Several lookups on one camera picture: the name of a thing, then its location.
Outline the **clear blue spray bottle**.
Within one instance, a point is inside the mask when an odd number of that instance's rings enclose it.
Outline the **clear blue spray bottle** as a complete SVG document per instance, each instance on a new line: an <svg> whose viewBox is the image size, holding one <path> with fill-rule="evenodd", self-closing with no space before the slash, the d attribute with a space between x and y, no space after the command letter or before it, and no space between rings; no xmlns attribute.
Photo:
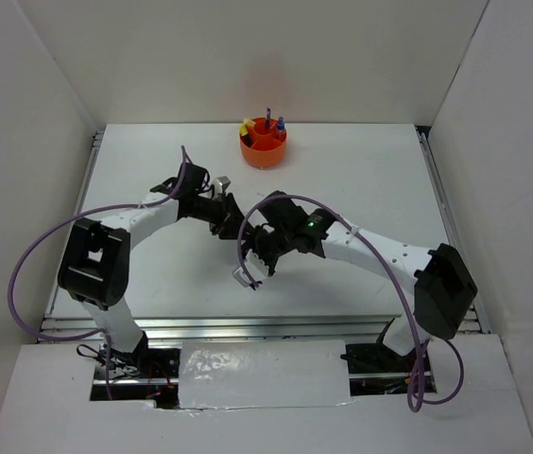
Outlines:
<svg viewBox="0 0 533 454"><path fill-rule="evenodd" d="M285 137L286 137L285 122L284 122L284 118L280 116L277 121L277 126L275 130L275 138L278 141L283 142Z"/></svg>

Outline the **yellow black highlighter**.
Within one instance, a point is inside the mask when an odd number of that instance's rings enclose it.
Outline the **yellow black highlighter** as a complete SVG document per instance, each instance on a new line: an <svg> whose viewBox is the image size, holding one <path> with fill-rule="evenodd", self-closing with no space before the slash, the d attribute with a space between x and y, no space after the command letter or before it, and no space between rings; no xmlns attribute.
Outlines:
<svg viewBox="0 0 533 454"><path fill-rule="evenodd" d="M245 124L240 125L239 132L241 141L246 147L250 148L252 146L252 141L247 126Z"/></svg>

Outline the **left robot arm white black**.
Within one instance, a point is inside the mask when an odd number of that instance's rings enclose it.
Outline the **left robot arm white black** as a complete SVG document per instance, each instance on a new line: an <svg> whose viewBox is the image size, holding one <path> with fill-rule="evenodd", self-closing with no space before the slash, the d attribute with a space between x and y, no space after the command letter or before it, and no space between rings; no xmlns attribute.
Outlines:
<svg viewBox="0 0 533 454"><path fill-rule="evenodd" d="M150 366L146 332L134 321L125 292L131 251L162 228L182 218L209 224L223 240L249 237L244 215L225 178L207 184L208 170L188 163L152 187L138 205L101 220L83 217L70 232L58 273L59 287L81 303L111 342L118 368L130 377Z"/></svg>

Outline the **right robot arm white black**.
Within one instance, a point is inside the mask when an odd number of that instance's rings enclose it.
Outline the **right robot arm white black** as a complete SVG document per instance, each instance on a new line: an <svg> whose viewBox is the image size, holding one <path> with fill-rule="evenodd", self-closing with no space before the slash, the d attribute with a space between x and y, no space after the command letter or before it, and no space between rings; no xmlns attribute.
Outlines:
<svg viewBox="0 0 533 454"><path fill-rule="evenodd" d="M242 286L258 288L291 252L344 262L388 279L404 310L383 331L376 349L378 363L388 371L399 370L426 341L456 336L478 290L455 247L441 243L428 249L380 236L321 202L308 214L301 207L305 200L275 191L255 205L267 226L237 238L239 266L233 276Z"/></svg>

